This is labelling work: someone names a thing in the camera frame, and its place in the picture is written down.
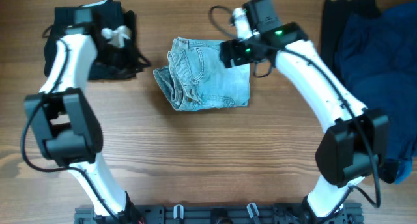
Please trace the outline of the light blue denim shorts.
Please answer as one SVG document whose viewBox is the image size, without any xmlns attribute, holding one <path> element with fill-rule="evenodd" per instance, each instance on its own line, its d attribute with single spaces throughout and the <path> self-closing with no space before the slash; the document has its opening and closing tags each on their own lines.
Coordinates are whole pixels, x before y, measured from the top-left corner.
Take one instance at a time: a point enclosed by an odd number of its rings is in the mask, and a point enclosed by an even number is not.
<svg viewBox="0 0 417 224">
<path fill-rule="evenodd" d="M 154 78 L 176 111 L 246 107 L 250 99 L 250 65 L 226 68 L 220 40 L 174 39 L 168 65 Z"/>
</svg>

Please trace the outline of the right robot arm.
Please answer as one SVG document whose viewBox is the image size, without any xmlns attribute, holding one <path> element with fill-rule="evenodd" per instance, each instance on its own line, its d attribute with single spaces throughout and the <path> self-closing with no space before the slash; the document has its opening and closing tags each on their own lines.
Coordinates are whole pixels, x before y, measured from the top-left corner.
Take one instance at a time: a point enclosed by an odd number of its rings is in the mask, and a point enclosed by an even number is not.
<svg viewBox="0 0 417 224">
<path fill-rule="evenodd" d="M 319 57 L 313 42 L 294 22 L 282 24 L 271 0 L 251 0 L 230 12 L 236 29 L 221 44 L 227 68 L 270 63 L 309 104 L 324 135 L 315 153 L 319 179 L 300 204 L 278 203 L 279 223 L 359 223 L 359 204 L 347 197 L 367 176 L 381 190 L 378 170 L 386 157 L 388 117 L 354 97 Z"/>
</svg>

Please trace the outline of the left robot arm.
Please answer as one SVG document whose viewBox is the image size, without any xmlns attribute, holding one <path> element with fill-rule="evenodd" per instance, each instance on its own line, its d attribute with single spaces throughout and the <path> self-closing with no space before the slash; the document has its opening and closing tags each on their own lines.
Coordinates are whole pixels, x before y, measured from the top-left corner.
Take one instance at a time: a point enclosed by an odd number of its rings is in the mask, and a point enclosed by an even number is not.
<svg viewBox="0 0 417 224">
<path fill-rule="evenodd" d="M 74 10 L 73 22 L 55 37 L 55 45 L 45 84 L 23 103 L 27 122 L 20 139 L 22 158 L 30 168 L 48 172 L 27 156 L 25 140 L 32 130 L 41 155 L 57 165 L 52 171 L 68 171 L 89 196 L 90 223 L 144 223 L 104 160 L 102 129 L 84 94 L 91 66 L 108 46 L 91 7 Z"/>
</svg>

